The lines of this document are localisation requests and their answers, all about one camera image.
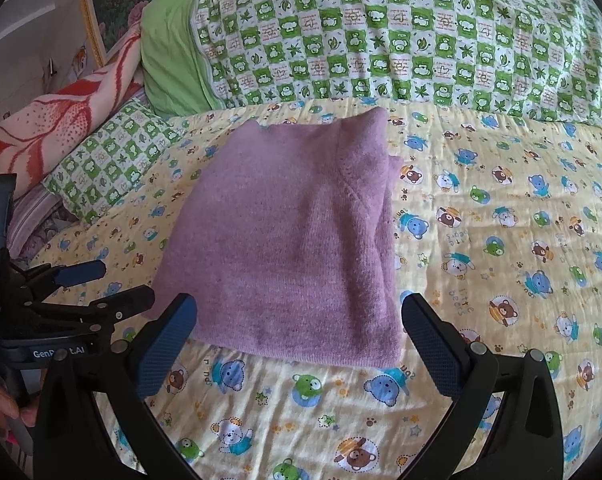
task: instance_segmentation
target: yellow bedsheet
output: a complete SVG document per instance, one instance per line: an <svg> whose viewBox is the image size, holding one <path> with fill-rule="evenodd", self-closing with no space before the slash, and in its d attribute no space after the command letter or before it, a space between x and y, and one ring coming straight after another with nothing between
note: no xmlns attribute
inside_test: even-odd
<svg viewBox="0 0 602 480"><path fill-rule="evenodd" d="M178 118L190 133L155 163L143 186L87 230L59 234L33 265L105 261L104 279L59 292L59 303L83 304L151 283L184 199L239 124L251 117L262 124L317 123L373 105L389 108L388 150L405 160L393 190L397 308L406 291L418 291L465 338L480 338L494 352L542 349L566 437L567 477L602 434L602 131L596 128L359 99ZM234 213L232 204L227 213ZM144 322L121 323L116 338L133 337ZM100 402L121 455L138 466ZM148 402L202 478L236 480L334 480L352 472L395 479L449 405L409 340L393 370L284 362L188 340L165 387ZM476 458L498 403L491 400L462 466ZM223 442L226 429L234 440ZM339 458L353 446L367 452L360 462Z"/></svg>

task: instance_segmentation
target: sweater seam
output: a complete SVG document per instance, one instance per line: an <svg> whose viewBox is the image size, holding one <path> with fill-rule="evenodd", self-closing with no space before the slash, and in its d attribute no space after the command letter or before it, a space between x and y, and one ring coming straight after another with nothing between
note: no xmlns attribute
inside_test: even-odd
<svg viewBox="0 0 602 480"><path fill-rule="evenodd" d="M346 189L349 190L354 195L354 197L357 199L357 201L363 206L363 208L366 212L366 220L369 221L370 220L369 207L367 206L367 204L365 202L363 202L363 200L361 200L361 197L359 196L359 194L348 183L348 179L346 178L346 175L343 174L343 172L346 171L347 173L349 173L349 171L347 169L342 170L341 165L339 163L339 158L340 158L339 154L341 153L340 146L341 146L341 136L342 135L343 135L343 128L340 127L339 133L337 134L336 153L334 154L335 165L336 165L336 169L337 169L337 177L340 179L341 183L346 187Z"/></svg>

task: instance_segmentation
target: pillow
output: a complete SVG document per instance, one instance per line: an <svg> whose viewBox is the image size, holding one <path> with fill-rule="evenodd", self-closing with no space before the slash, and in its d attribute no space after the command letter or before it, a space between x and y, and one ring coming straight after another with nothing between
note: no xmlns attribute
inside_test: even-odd
<svg viewBox="0 0 602 480"><path fill-rule="evenodd" d="M155 160L184 132L133 98L70 152L43 179L43 186L91 224L140 186Z"/></svg>

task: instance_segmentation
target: wall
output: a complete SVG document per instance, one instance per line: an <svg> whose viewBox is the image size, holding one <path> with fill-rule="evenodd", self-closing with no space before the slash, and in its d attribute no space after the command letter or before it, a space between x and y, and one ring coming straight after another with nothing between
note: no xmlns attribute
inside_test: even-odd
<svg viewBox="0 0 602 480"><path fill-rule="evenodd" d="M0 9L0 120L75 80L72 62L83 45L86 75L94 58L78 0L6 0ZM52 78L46 76L49 58L57 70Z"/></svg>

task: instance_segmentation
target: screw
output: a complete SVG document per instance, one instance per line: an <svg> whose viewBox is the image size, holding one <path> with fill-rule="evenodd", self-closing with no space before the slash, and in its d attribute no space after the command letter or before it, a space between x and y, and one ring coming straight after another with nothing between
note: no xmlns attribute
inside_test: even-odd
<svg viewBox="0 0 602 480"><path fill-rule="evenodd" d="M67 350L65 348L60 348L56 352L54 352L53 359L55 361L63 361L67 357Z"/></svg>
<svg viewBox="0 0 602 480"><path fill-rule="evenodd" d="M542 362L544 359L543 352L537 350L536 348L530 350L530 357L532 357L538 363Z"/></svg>
<svg viewBox="0 0 602 480"><path fill-rule="evenodd" d="M127 350L127 341L125 339L117 339L112 343L110 349L115 354L123 354Z"/></svg>
<svg viewBox="0 0 602 480"><path fill-rule="evenodd" d="M472 341L470 349L477 355L483 355L488 351L488 347L479 341Z"/></svg>

